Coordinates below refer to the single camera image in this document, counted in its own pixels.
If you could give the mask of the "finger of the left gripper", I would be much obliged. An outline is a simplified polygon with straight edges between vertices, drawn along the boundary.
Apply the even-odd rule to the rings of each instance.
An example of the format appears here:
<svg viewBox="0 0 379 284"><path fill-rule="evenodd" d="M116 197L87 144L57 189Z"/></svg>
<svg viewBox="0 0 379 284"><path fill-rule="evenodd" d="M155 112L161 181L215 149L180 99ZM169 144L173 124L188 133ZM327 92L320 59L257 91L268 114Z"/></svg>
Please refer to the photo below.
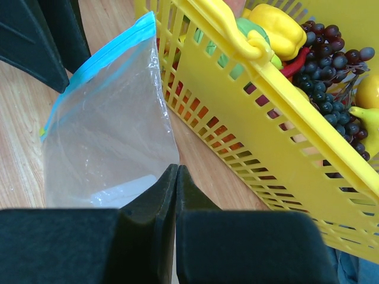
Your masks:
<svg viewBox="0 0 379 284"><path fill-rule="evenodd" d="M63 66L75 73L91 56L78 0L39 0Z"/></svg>
<svg viewBox="0 0 379 284"><path fill-rule="evenodd" d="M58 93L69 84L38 1L1 1L1 60Z"/></svg>

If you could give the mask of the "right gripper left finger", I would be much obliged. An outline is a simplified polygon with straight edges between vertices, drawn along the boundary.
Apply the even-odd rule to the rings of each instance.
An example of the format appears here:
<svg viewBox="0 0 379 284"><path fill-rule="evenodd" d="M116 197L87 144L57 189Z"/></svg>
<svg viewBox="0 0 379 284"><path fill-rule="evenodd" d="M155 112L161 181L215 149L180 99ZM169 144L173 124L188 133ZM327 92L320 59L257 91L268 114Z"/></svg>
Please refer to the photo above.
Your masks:
<svg viewBox="0 0 379 284"><path fill-rule="evenodd" d="M120 209L2 210L1 282L170 283L177 173Z"/></svg>

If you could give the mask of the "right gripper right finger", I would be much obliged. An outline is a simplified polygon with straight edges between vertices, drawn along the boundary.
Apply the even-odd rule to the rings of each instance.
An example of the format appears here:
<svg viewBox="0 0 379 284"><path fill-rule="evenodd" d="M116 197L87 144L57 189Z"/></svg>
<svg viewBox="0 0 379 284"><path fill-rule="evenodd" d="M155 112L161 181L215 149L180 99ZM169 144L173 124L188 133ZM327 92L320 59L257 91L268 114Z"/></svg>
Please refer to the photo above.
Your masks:
<svg viewBox="0 0 379 284"><path fill-rule="evenodd" d="M293 211L229 211L180 166L176 186L180 283L336 283L314 222Z"/></svg>

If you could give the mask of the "clear zip top bag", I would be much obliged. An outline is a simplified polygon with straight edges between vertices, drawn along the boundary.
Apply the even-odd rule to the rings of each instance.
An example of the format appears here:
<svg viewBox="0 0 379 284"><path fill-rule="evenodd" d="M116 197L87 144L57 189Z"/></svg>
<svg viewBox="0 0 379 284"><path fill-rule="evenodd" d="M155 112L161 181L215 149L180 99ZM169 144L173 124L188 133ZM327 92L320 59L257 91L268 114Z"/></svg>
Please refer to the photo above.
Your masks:
<svg viewBox="0 0 379 284"><path fill-rule="evenodd" d="M41 141L49 208L121 208L179 162L153 12L74 73Z"/></svg>

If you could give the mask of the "yellow banana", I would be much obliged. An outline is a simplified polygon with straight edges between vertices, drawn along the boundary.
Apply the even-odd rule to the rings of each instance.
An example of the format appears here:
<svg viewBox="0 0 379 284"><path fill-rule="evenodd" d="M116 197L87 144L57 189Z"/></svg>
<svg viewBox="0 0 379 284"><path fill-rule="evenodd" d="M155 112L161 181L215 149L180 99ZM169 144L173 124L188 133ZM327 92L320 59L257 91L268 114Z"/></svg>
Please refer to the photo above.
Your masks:
<svg viewBox="0 0 379 284"><path fill-rule="evenodd" d="M368 162L378 154L378 108L352 106L349 113L360 120L358 132L349 143Z"/></svg>

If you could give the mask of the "yellow bell pepper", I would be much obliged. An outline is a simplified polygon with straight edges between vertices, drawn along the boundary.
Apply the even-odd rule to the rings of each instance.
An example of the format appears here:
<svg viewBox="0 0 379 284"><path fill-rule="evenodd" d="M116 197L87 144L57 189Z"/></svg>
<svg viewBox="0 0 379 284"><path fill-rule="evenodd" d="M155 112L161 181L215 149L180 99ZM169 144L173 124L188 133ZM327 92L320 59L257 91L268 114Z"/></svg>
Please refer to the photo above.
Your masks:
<svg viewBox="0 0 379 284"><path fill-rule="evenodd" d="M282 10L268 4L259 4L251 10L248 19L264 29L270 46L281 61L294 59L305 44L303 28Z"/></svg>

